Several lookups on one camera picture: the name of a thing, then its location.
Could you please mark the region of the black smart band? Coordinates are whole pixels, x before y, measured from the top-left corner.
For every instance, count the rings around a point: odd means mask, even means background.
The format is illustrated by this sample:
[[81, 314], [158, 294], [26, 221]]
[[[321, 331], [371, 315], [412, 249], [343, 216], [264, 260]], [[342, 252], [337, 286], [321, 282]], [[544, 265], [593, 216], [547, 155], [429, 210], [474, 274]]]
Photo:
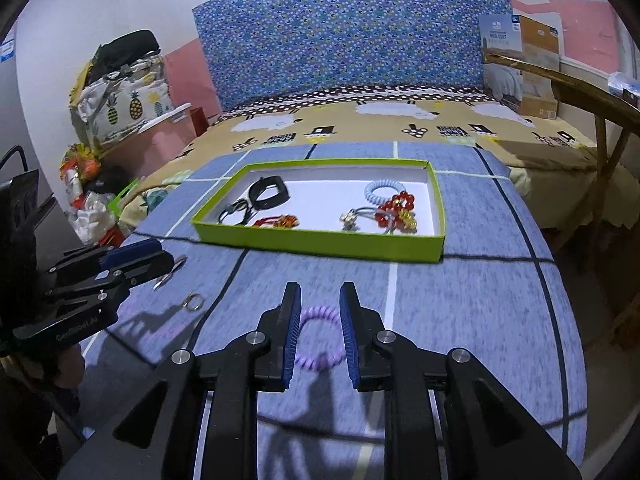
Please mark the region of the black smart band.
[[254, 210], [268, 210], [285, 204], [290, 192], [279, 176], [260, 177], [248, 188], [247, 199]]

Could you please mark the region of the pink storage bin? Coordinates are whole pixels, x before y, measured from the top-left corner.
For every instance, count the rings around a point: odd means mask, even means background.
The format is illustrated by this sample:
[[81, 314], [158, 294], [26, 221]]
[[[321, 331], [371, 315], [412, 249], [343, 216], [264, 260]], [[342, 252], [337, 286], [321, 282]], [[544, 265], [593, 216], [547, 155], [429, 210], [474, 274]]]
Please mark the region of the pink storage bin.
[[196, 139], [191, 104], [146, 122], [102, 155], [107, 166], [119, 166], [132, 178], [144, 178], [178, 156]]

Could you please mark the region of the green white shallow box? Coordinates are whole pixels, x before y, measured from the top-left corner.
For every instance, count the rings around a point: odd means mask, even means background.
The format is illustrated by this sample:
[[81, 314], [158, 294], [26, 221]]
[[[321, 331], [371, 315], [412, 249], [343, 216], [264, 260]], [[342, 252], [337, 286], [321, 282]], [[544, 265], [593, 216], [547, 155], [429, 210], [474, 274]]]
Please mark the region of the green white shallow box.
[[[247, 190], [260, 177], [279, 176], [290, 192], [283, 205], [250, 208], [250, 218], [232, 204], [247, 204]], [[413, 196], [413, 229], [389, 229], [366, 200], [368, 184], [380, 182], [384, 198], [396, 195], [392, 182]], [[294, 214], [295, 229], [258, 228], [259, 219]], [[258, 162], [236, 172], [194, 214], [192, 224], [205, 243], [389, 262], [435, 263], [446, 237], [445, 208], [432, 165], [425, 160], [382, 158], [301, 159]]]

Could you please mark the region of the blue checked blanket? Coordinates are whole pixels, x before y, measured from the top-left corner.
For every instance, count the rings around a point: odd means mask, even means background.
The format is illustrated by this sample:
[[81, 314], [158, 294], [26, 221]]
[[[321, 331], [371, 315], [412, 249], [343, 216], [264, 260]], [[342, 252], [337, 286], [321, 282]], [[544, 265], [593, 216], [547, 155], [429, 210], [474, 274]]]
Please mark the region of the blue checked blanket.
[[[243, 166], [285, 159], [413, 158], [430, 162], [442, 190], [446, 240], [435, 264], [246, 252], [198, 242], [191, 220]], [[140, 224], [186, 264], [163, 287], [134, 289], [118, 323], [86, 341], [80, 417], [99, 428], [171, 352], [207, 353], [257, 325], [300, 285], [305, 308], [336, 308], [342, 284], [386, 327], [417, 346], [469, 349], [575, 463], [584, 458], [587, 382], [561, 274], [528, 208], [488, 151], [410, 143], [262, 148], [201, 166]]]

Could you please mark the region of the pineapple print bag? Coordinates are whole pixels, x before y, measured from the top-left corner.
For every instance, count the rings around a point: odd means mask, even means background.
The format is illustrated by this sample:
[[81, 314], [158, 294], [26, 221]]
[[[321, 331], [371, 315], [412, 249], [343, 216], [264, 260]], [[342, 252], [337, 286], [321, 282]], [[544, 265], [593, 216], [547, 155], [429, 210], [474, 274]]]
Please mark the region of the pineapple print bag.
[[146, 122], [175, 108], [160, 55], [148, 55], [91, 84], [83, 83], [78, 78], [70, 92], [70, 111], [84, 127], [95, 153], [109, 150]]

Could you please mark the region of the black bag on top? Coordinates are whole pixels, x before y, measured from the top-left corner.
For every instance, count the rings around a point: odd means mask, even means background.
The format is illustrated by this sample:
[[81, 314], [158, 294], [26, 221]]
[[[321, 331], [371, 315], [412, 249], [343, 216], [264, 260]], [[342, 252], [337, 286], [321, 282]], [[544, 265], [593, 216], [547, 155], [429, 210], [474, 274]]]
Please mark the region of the black bag on top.
[[157, 53], [160, 53], [160, 44], [149, 29], [136, 30], [108, 44], [101, 44], [91, 60], [85, 85], [117, 72], [124, 65], [130, 66], [145, 55]]

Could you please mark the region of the tan sheep print bedsheet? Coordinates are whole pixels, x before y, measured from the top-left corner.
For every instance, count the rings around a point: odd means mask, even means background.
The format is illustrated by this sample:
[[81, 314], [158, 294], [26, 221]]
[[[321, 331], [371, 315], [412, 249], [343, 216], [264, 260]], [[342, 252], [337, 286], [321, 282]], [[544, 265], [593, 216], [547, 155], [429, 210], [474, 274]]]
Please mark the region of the tan sheep print bedsheet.
[[221, 113], [202, 136], [137, 184], [120, 205], [137, 226], [146, 196], [172, 191], [210, 160], [256, 148], [346, 142], [477, 145], [506, 174], [538, 226], [560, 226], [597, 175], [597, 145], [563, 119], [525, 117], [471, 88], [342, 87], [255, 101]]

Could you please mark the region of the blue patterned headboard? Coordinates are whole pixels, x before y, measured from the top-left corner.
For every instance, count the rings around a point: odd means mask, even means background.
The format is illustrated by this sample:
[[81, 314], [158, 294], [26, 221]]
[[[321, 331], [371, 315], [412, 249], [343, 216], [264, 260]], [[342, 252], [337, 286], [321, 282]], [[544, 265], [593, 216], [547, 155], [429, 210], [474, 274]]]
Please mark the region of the blue patterned headboard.
[[512, 0], [208, 0], [193, 10], [222, 108], [365, 84], [478, 87], [483, 15]]

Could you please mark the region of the wooden chair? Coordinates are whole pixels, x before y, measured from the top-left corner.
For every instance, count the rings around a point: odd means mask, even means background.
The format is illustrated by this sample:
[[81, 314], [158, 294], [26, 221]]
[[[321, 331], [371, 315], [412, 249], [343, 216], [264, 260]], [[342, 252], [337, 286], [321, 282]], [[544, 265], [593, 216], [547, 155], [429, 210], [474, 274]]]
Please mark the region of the wooden chair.
[[549, 70], [512, 56], [483, 52], [484, 61], [498, 64], [550, 81], [553, 95], [562, 104], [574, 106], [593, 114], [597, 144], [597, 172], [590, 188], [562, 224], [562, 230], [552, 240], [551, 248], [556, 252], [570, 240], [586, 217], [592, 218], [592, 229], [587, 252], [587, 266], [593, 266], [599, 253], [599, 237], [605, 196], [608, 184], [629, 138], [639, 133], [639, 109], [617, 96], [613, 96], [587, 81]]

